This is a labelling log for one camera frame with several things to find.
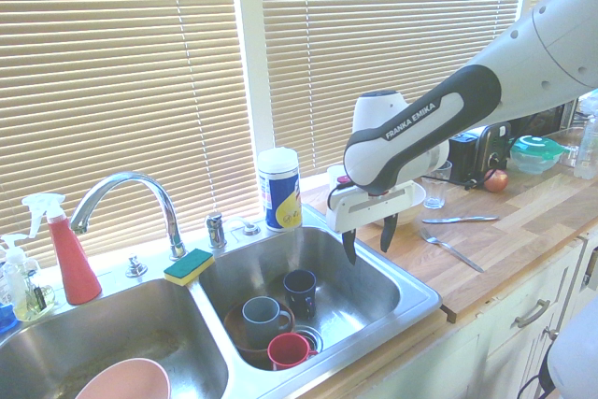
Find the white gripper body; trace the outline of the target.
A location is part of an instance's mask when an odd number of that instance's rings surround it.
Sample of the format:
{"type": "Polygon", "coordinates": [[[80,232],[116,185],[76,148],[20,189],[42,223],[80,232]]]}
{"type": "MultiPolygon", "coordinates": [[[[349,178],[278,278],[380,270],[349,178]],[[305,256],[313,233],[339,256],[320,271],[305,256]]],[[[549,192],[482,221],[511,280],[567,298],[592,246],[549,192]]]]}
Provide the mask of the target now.
{"type": "Polygon", "coordinates": [[[345,233],[368,223],[400,214],[419,203],[419,184],[408,181],[382,195],[370,195],[346,183],[335,186],[326,210],[326,222],[335,233],[345,233]]]}

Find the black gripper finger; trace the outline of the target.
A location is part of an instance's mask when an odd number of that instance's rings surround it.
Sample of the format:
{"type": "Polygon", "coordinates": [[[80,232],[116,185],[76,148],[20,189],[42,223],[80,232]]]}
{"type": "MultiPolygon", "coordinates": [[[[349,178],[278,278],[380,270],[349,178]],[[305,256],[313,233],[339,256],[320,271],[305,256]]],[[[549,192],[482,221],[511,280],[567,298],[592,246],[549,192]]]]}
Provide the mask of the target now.
{"type": "Polygon", "coordinates": [[[387,216],[383,219],[383,227],[380,236],[380,250],[386,253],[391,245],[398,222],[398,213],[387,216]]]}
{"type": "Polygon", "coordinates": [[[356,230],[352,229],[344,232],[342,235],[342,245],[347,255],[349,262],[352,265],[356,264],[357,255],[355,249],[356,230]]]}

